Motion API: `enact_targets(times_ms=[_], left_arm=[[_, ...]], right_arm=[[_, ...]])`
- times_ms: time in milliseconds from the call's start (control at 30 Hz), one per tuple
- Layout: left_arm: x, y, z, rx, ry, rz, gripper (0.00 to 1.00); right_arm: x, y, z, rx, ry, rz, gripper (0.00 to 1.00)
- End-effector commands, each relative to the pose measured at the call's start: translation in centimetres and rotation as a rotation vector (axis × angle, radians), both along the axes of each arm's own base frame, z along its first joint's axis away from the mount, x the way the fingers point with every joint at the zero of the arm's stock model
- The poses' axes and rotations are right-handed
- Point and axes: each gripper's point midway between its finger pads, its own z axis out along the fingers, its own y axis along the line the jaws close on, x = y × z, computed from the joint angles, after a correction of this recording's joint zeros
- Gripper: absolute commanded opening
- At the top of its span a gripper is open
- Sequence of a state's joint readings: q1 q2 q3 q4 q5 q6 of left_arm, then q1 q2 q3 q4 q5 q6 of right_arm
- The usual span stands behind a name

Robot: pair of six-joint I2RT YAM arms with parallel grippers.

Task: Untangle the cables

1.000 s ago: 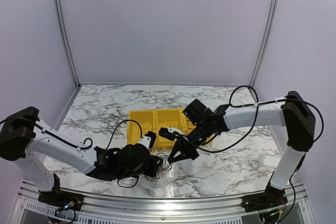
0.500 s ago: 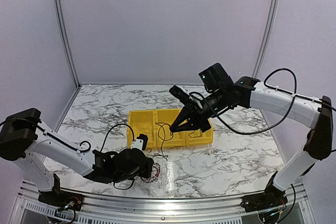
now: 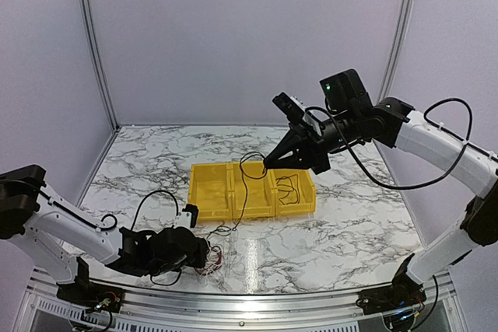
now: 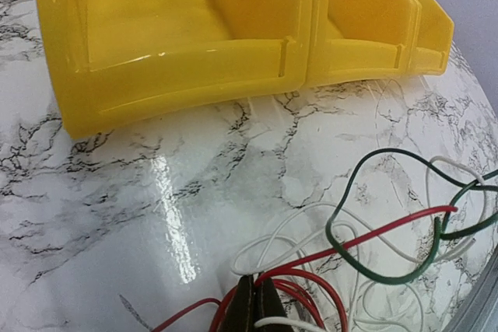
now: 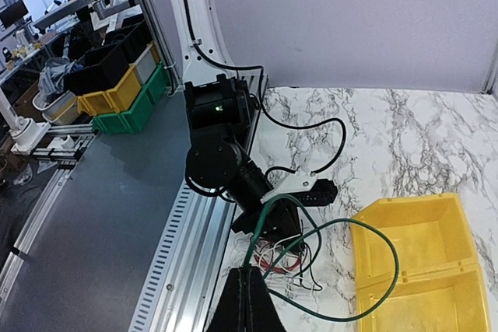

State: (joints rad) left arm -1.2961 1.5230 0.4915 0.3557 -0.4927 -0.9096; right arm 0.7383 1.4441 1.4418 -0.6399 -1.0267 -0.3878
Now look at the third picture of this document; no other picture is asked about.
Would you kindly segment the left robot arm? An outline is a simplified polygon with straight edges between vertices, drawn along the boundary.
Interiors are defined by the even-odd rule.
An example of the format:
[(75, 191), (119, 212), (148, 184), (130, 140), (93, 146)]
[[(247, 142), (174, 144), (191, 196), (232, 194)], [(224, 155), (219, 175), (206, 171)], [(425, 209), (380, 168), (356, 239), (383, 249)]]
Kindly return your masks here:
[(1, 175), (1, 238), (22, 250), (83, 305), (98, 298), (89, 267), (69, 254), (69, 243), (105, 267), (137, 278), (205, 266), (206, 239), (197, 237), (198, 209), (177, 209), (174, 223), (159, 232), (120, 227), (112, 214), (95, 219), (66, 201), (44, 180), (46, 171), (28, 165)]

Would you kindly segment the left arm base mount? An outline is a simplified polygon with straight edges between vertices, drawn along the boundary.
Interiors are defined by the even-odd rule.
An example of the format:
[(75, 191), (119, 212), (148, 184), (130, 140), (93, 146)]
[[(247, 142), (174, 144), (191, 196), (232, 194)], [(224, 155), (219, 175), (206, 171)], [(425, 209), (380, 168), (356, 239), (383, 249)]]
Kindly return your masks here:
[(123, 288), (97, 283), (92, 283), (88, 288), (79, 288), (76, 284), (59, 285), (57, 291), (58, 299), (84, 307), (81, 318), (91, 313), (104, 312), (108, 315), (107, 324), (101, 328), (70, 321), (72, 331), (109, 331), (113, 326), (114, 314), (121, 309), (124, 295)]

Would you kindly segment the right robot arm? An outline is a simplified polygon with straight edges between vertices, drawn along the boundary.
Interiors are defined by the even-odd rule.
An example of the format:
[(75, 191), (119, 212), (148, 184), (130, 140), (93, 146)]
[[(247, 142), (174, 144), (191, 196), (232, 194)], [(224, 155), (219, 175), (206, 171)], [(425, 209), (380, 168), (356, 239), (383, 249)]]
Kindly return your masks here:
[(289, 130), (265, 157), (266, 169), (330, 168), (329, 156), (376, 141), (413, 154), (452, 176), (473, 194), (462, 218), (427, 248), (403, 261), (386, 289), (386, 301), (401, 307), (438, 271), (462, 260), (478, 246), (497, 241), (497, 157), (437, 124), (427, 112), (388, 97), (377, 105), (354, 69), (322, 79), (321, 121), (299, 100), (280, 93), (273, 103), (286, 115)]

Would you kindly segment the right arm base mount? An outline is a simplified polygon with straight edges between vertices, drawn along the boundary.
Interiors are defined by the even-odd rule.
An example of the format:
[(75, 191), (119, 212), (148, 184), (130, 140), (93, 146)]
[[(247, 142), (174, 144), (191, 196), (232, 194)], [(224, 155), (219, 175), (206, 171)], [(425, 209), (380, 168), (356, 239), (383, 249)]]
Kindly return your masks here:
[(356, 306), (365, 316), (380, 313), (388, 331), (411, 331), (425, 309), (425, 301), (426, 293), (421, 288), (409, 292), (386, 285), (360, 291)]

